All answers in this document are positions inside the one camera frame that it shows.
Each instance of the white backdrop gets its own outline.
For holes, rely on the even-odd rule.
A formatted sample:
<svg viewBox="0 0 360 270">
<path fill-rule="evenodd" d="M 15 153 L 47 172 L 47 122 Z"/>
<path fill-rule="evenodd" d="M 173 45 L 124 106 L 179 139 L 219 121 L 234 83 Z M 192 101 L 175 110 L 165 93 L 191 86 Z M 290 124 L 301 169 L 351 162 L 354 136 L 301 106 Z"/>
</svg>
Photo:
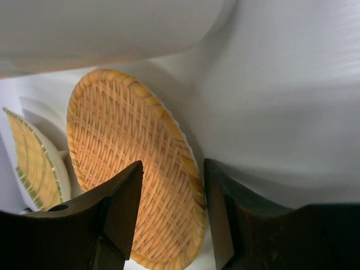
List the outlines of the white backdrop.
<svg viewBox="0 0 360 270">
<path fill-rule="evenodd" d="M 185 51 L 237 0 L 4 0 L 0 78 Z"/>
<path fill-rule="evenodd" d="M 219 35 L 193 49 L 115 68 L 165 103 L 200 166 L 217 159 L 288 206 L 359 201 L 359 22 L 360 1 L 243 0 Z M 23 78 L 19 96 L 52 108 L 65 129 L 85 72 Z M 194 269 L 214 269 L 210 241 L 199 260 Z"/>
</svg>

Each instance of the basket rim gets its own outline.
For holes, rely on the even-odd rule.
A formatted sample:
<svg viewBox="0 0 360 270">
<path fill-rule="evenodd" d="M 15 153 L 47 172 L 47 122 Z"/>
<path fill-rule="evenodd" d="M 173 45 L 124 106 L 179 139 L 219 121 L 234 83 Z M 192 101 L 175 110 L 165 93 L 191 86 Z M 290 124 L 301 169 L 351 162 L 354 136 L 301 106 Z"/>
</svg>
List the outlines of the basket rim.
<svg viewBox="0 0 360 270">
<path fill-rule="evenodd" d="M 80 164 L 77 159 L 77 147 L 74 139 L 75 130 L 71 123 L 74 122 L 78 101 L 82 97 L 86 88 L 93 83 L 104 80 L 121 83 L 122 85 L 128 87 L 131 91 L 134 91 L 138 96 L 144 98 L 145 103 L 149 106 L 152 106 L 158 117 L 163 120 L 163 124 L 172 138 L 176 138 L 177 144 L 184 146 L 176 147 L 178 148 L 179 154 L 181 155 L 183 161 L 186 161 L 183 162 L 183 165 L 188 175 L 188 181 L 192 192 L 192 199 L 194 201 L 194 219 L 191 222 L 192 238 L 190 239 L 190 244 L 184 251 L 180 252 L 173 260 L 168 262 L 150 259 L 136 251 L 132 251 L 131 258 L 138 264 L 150 269 L 185 269 L 195 260 L 199 254 L 205 237 L 206 218 L 203 183 L 199 177 L 199 171 L 195 158 L 177 122 L 146 86 L 126 73 L 111 69 L 94 70 L 81 78 L 71 94 L 67 108 L 66 129 L 70 156 L 78 182 L 84 191 L 88 190 L 88 187 L 80 171 Z"/>
</svg>

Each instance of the round wicker tray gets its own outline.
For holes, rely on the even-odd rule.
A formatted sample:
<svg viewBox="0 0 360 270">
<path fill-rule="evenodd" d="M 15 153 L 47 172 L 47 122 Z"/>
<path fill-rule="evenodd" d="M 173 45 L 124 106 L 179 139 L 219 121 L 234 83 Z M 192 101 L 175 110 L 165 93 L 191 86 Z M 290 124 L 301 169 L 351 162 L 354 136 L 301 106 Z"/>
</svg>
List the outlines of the round wicker tray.
<svg viewBox="0 0 360 270">
<path fill-rule="evenodd" d="M 3 110 L 15 142 L 19 180 L 37 207 L 32 210 L 47 211 L 70 200 L 68 172 L 54 144 L 26 119 Z"/>
<path fill-rule="evenodd" d="M 70 97 L 67 136 L 84 191 L 142 160 L 131 258 L 149 269 L 186 268 L 203 243 L 203 186 L 183 133 L 160 101 L 127 74 L 93 71 Z"/>
</svg>

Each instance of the white cylindrical object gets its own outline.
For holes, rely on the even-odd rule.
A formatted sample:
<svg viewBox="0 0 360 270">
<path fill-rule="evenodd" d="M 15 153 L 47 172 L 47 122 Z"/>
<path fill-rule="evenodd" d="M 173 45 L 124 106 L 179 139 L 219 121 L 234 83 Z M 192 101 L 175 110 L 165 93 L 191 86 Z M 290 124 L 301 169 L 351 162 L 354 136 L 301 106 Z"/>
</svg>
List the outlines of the white cylindrical object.
<svg viewBox="0 0 360 270">
<path fill-rule="evenodd" d="M 236 0 L 5 0 L 0 77 L 181 52 L 221 28 Z"/>
</svg>

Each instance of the woven bamboo basket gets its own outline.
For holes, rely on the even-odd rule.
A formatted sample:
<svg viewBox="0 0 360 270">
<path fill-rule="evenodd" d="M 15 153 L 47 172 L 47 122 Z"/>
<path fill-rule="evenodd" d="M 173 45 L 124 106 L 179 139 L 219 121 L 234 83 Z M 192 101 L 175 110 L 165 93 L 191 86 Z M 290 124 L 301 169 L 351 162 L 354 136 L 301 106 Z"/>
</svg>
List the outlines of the woven bamboo basket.
<svg viewBox="0 0 360 270">
<path fill-rule="evenodd" d="M 142 160 L 131 258 L 149 269 L 186 268 L 203 243 L 203 186 L 183 133 L 160 101 L 127 74 L 93 71 L 70 97 L 67 136 L 84 191 Z"/>
<path fill-rule="evenodd" d="M 64 162 L 53 143 L 20 115 L 7 114 L 16 147 L 19 180 L 37 209 L 50 208 L 70 200 L 70 181 Z"/>
</svg>

